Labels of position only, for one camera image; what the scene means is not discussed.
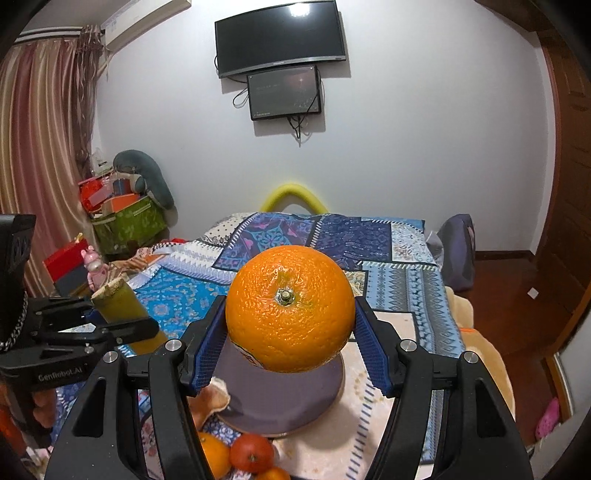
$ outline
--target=patchwork bedspread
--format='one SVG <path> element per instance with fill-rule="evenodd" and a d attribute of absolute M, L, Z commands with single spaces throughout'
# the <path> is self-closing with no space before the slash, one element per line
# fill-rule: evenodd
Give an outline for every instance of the patchwork bedspread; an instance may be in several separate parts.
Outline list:
<path fill-rule="evenodd" d="M 236 213 L 199 239 L 174 247 L 130 285 L 162 330 L 171 338 L 180 337 L 190 322 L 205 316 L 217 295 L 228 292 L 248 260 L 286 244 L 307 245 L 330 256 L 345 271 L 353 291 L 375 310 L 411 312 L 417 339 L 428 351 L 455 357 L 463 352 L 420 220 Z M 60 401 L 66 410 L 68 399 Z M 423 463 L 434 461 L 442 405 L 442 393 L 435 392 Z M 217 419 L 206 429 L 227 443 L 238 436 Z"/>

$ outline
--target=curtain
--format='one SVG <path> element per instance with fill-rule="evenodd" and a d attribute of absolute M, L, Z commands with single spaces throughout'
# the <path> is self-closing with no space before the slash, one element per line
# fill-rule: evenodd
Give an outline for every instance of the curtain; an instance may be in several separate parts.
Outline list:
<path fill-rule="evenodd" d="M 74 58 L 73 117 L 74 151 L 76 165 L 83 179 L 92 176 L 90 171 L 90 140 L 95 120 L 95 94 L 98 80 L 99 60 L 103 45 L 100 42 L 100 28 L 87 25 L 76 41 Z"/>
<path fill-rule="evenodd" d="M 81 42 L 14 45 L 0 64 L 0 212 L 37 215 L 25 272 L 33 296 L 53 291 L 44 259 L 79 232 L 96 244 L 77 186 L 87 170 L 80 159 L 90 148 L 90 133 L 81 134 L 80 124 L 91 117 L 85 110 L 90 95 L 80 87 L 88 78 Z"/>

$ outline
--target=pink figurine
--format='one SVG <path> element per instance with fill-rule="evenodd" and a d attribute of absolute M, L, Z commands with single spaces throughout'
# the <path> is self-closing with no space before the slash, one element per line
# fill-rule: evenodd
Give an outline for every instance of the pink figurine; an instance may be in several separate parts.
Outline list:
<path fill-rule="evenodd" d="M 89 245 L 88 250 L 82 250 L 80 254 L 84 259 L 84 266 L 88 270 L 88 286 L 92 291 L 96 291 L 107 280 L 109 266 L 103 262 L 92 245 Z"/>

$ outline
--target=gray plate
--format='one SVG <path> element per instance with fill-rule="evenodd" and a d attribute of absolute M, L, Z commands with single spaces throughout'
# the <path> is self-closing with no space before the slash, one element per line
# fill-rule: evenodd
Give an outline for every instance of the gray plate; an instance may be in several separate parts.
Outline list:
<path fill-rule="evenodd" d="M 278 374 L 255 367 L 226 341 L 213 375 L 228 386 L 229 407 L 218 416 L 240 432 L 280 437 L 308 425 L 338 399 L 344 379 L 338 354 L 322 367 Z"/>

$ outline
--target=ceiling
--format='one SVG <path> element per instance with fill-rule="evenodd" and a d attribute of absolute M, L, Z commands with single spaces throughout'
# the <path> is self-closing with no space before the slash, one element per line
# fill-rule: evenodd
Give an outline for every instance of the ceiling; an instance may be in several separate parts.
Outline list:
<path fill-rule="evenodd" d="M 129 0 L 51 0 L 24 30 L 101 25 Z"/>

